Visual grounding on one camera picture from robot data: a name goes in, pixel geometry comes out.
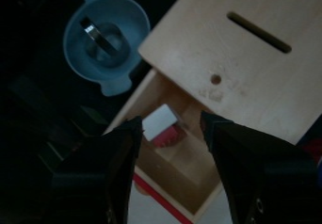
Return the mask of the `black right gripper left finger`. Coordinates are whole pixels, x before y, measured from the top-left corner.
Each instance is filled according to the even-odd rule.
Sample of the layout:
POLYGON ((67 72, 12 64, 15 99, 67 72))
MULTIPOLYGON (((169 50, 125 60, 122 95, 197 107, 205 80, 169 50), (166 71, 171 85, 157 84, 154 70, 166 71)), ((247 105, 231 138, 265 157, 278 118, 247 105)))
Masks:
POLYGON ((84 139, 54 172, 50 224, 127 224, 142 119, 84 139))

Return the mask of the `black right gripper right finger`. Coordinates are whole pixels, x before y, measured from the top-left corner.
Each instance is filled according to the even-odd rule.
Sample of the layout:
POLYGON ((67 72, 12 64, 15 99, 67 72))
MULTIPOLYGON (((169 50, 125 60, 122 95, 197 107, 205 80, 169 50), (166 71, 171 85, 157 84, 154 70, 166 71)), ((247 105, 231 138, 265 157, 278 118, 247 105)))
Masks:
POLYGON ((286 140, 203 112, 201 126, 234 224, 322 224, 310 155, 286 140))

